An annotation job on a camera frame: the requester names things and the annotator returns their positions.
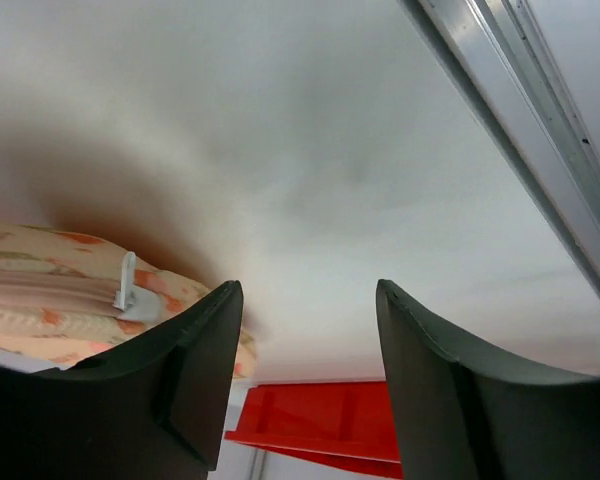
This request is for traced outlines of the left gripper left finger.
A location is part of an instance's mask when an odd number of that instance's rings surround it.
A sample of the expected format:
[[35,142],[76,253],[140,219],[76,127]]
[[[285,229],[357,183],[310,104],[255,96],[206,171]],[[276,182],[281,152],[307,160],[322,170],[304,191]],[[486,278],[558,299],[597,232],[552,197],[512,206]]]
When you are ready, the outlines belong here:
[[0,479],[204,479],[218,463],[243,311],[228,281],[74,367],[0,366]]

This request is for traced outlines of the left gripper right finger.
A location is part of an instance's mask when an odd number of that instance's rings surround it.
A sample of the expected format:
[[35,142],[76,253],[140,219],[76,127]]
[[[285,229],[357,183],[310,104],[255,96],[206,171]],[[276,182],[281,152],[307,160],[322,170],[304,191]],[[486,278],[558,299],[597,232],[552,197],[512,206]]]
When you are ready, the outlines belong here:
[[407,479],[600,479],[600,377],[497,347],[396,283],[376,316]]

